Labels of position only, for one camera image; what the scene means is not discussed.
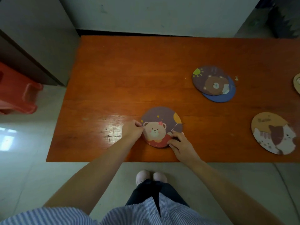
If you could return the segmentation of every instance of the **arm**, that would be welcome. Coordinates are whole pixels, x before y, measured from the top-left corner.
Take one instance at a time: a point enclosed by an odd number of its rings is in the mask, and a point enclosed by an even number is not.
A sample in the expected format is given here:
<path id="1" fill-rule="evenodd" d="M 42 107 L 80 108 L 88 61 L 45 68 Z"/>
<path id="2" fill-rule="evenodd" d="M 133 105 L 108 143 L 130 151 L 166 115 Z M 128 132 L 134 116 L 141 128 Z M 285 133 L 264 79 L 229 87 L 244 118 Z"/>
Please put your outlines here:
<path id="1" fill-rule="evenodd" d="M 74 207 L 91 213 L 144 128 L 133 120 L 124 123 L 122 138 L 99 158 L 74 174 L 45 207 Z"/>
<path id="2" fill-rule="evenodd" d="M 173 131 L 168 144 L 178 160 L 188 166 L 206 185 L 234 225 L 283 225 L 271 212 L 203 162 L 183 133 Z"/>

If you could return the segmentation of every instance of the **red plastic stool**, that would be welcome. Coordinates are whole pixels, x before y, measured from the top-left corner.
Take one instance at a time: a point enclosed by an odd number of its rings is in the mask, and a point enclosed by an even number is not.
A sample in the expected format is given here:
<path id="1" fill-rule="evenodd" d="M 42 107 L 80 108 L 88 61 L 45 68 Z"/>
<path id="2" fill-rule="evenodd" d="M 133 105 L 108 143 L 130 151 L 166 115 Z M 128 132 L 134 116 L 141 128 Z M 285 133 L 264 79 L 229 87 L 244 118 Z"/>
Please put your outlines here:
<path id="1" fill-rule="evenodd" d="M 24 114 L 36 111 L 35 100 L 43 85 L 0 62 L 0 114 L 12 110 Z"/>

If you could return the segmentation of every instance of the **person's right arm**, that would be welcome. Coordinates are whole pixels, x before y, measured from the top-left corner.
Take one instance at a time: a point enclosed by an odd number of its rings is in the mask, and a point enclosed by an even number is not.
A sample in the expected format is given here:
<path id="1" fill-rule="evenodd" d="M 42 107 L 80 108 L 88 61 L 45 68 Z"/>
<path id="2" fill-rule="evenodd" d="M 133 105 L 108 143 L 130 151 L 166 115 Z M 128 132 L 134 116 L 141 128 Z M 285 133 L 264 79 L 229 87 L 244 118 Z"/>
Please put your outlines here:
<path id="1" fill-rule="evenodd" d="M 256 200 L 202 161 L 183 133 L 173 131 L 172 134 L 179 139 L 168 141 L 177 159 L 201 179 L 234 225 L 283 225 Z"/>

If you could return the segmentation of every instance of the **shirt sleeve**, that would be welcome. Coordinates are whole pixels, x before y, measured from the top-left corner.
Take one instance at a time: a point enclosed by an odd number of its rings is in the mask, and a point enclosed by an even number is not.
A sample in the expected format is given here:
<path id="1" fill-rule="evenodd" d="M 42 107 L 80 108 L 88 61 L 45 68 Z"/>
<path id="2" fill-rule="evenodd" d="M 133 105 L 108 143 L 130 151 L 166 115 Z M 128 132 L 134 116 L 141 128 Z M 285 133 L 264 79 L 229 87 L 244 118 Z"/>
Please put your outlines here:
<path id="1" fill-rule="evenodd" d="M 9 217 L 0 222 L 0 225 L 16 225 L 16 224 L 86 224 L 96 225 L 96 220 L 92 220 L 87 214 L 77 208 L 37 208 L 27 212 Z"/>

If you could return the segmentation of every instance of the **blue round placemat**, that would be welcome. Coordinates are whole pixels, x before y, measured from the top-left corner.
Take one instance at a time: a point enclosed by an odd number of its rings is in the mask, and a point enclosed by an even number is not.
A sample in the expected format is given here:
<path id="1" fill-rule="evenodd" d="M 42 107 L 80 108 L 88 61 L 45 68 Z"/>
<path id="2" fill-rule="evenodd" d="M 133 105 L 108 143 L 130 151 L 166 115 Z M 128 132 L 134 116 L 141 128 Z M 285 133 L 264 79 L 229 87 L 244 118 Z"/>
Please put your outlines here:
<path id="1" fill-rule="evenodd" d="M 235 85 L 234 85 L 234 81 L 230 78 L 230 76 L 228 76 L 228 81 L 229 81 L 229 92 L 225 95 L 207 95 L 202 93 L 206 98 L 208 98 L 209 100 L 216 102 L 216 103 L 224 103 L 224 102 L 228 102 L 229 100 L 231 100 L 234 95 L 235 95 Z"/>

